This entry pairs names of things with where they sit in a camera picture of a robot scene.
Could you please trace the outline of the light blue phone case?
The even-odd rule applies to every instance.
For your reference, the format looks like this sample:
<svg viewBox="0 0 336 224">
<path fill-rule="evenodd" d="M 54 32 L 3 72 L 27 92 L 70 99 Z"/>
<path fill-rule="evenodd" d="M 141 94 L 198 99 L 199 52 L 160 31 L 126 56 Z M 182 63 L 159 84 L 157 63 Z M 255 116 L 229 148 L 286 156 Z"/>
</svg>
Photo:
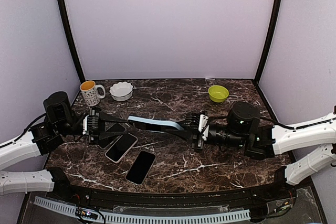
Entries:
<svg viewBox="0 0 336 224">
<path fill-rule="evenodd" d="M 146 119 L 146 118 L 141 118 L 138 116 L 129 116 L 128 117 L 128 122 L 130 120 L 134 120 L 134 121 L 141 121 L 141 122 L 152 122 L 152 123 L 156 123 L 159 125 L 164 126 L 165 130 L 167 129 L 177 129 L 177 130 L 183 130 L 183 127 L 172 127 L 171 123 L 173 121 L 164 121 L 164 120 L 154 120 L 154 119 Z"/>
</svg>

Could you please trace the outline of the black phone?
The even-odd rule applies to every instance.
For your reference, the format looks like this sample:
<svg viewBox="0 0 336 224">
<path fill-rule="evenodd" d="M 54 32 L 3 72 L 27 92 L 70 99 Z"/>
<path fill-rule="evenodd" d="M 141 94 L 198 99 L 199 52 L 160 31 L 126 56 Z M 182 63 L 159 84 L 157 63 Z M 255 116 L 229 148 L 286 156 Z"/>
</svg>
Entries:
<svg viewBox="0 0 336 224">
<path fill-rule="evenodd" d="M 165 132 L 165 128 L 162 125 L 152 123 L 152 122 L 141 122 L 141 121 L 129 121 L 134 127 L 139 130 L 145 130 L 150 132 Z"/>
</svg>

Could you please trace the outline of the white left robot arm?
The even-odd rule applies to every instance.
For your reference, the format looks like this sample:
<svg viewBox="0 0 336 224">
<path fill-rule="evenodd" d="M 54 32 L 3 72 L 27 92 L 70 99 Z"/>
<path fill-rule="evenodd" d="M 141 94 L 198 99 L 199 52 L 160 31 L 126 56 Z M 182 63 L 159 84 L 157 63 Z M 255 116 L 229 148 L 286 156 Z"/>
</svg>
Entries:
<svg viewBox="0 0 336 224">
<path fill-rule="evenodd" d="M 29 158 L 44 156 L 63 144 L 63 138 L 89 137 L 95 144 L 119 136 L 121 132 L 104 129 L 105 123 L 126 123 L 126 120 L 93 108 L 77 115 L 64 91 L 51 94 L 43 102 L 45 113 L 34 119 L 23 133 L 1 144 L 1 195 L 32 191 L 53 192 L 63 201 L 74 197 L 74 189 L 61 168 L 36 172 L 7 172 L 5 169 Z"/>
</svg>

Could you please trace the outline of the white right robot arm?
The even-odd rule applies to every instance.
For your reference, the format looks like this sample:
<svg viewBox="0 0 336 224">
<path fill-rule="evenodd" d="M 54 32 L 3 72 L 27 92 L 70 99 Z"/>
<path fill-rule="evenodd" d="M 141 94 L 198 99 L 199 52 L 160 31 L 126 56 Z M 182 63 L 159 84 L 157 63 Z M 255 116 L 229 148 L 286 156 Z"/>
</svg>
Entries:
<svg viewBox="0 0 336 224">
<path fill-rule="evenodd" d="M 273 200 L 306 177 L 335 164 L 335 113 L 293 125 L 274 122 L 260 126 L 260 110 L 247 102 L 236 102 L 225 116 L 191 114 L 180 122 L 164 122 L 165 131 L 191 140 L 197 149 L 204 144 L 238 147 L 244 155 L 264 160 L 303 147 L 316 149 L 293 164 L 276 171 L 275 183 L 268 188 Z"/>
</svg>

